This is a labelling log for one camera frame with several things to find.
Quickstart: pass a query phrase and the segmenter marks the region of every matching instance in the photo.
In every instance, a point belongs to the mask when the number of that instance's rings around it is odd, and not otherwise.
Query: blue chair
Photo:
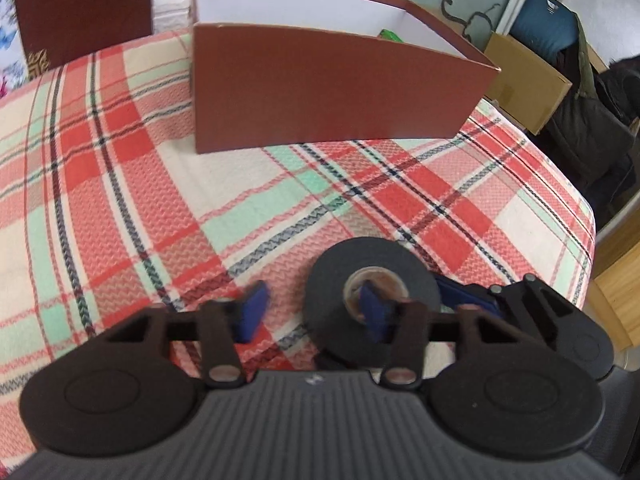
[[[558,0],[526,0],[510,34],[555,66],[558,52],[578,41],[578,23]]]

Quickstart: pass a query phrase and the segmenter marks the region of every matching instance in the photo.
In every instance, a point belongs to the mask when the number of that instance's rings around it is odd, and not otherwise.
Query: floral fabric
[[[0,99],[28,79],[14,0],[0,0]]]

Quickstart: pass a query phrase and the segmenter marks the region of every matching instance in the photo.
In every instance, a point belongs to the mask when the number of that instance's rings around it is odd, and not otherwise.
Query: brown box
[[[453,137],[499,72],[407,0],[192,0],[191,20],[199,153]]]
[[[484,54],[502,69],[486,96],[532,134],[539,133],[572,83],[511,36],[493,33]]]

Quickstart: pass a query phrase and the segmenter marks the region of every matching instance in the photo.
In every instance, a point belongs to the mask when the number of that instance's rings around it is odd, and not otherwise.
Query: ribbed black surface
[[[96,460],[41,451],[12,480],[612,479],[584,453],[544,463],[461,446],[417,397],[368,372],[261,372],[209,394],[198,415],[143,452]]]

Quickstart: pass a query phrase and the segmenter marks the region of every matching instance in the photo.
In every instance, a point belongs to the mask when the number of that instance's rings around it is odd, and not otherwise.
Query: roll of black tape
[[[391,240],[352,238],[320,255],[306,281],[303,307],[312,341],[354,367],[382,368],[390,345],[369,338],[354,305],[364,280],[372,280],[390,297],[411,298],[435,312],[440,309],[440,293],[424,264]]]

